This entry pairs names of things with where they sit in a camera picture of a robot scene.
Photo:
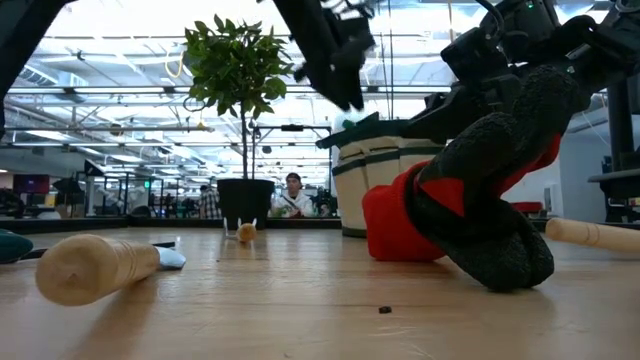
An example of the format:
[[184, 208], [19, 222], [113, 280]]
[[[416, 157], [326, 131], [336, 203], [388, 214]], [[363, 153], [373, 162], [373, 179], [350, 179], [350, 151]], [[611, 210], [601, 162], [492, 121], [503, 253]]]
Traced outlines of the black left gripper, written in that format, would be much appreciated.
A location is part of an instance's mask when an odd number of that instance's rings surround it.
[[368, 1], [274, 0], [304, 61], [299, 81], [342, 110], [363, 108], [359, 72], [375, 46]]

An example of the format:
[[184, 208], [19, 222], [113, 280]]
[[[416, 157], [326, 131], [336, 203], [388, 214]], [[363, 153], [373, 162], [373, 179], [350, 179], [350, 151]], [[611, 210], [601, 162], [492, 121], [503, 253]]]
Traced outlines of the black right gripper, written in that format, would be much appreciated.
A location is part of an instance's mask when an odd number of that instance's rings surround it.
[[480, 118], [501, 110], [505, 95], [520, 92], [520, 80], [509, 69], [498, 41], [474, 27], [442, 50], [442, 60], [456, 77], [447, 94], [426, 98], [426, 108], [400, 130], [404, 138], [443, 143]]

